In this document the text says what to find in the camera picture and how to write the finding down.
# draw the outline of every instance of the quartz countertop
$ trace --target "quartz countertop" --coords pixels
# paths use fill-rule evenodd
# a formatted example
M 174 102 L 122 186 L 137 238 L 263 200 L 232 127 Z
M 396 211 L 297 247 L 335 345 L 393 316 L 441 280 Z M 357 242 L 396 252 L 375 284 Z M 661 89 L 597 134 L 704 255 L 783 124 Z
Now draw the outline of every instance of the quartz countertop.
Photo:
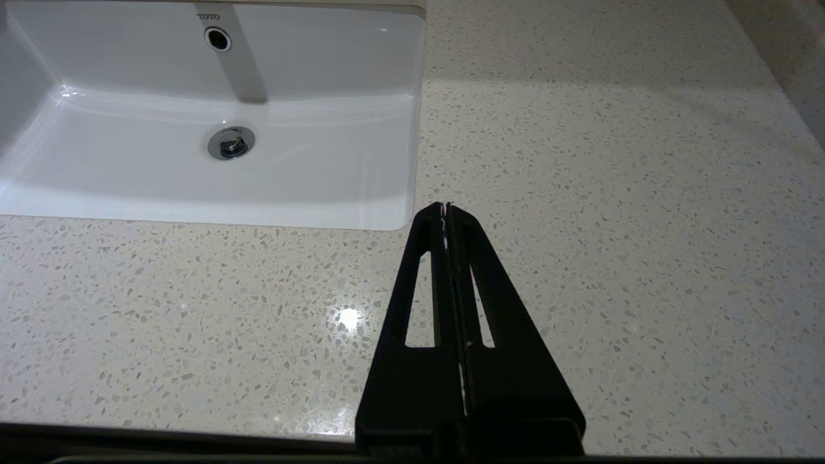
M 825 454 L 825 155 L 721 0 L 431 0 L 425 67 L 589 453 Z M 407 232 L 2 217 L 0 420 L 352 440 Z

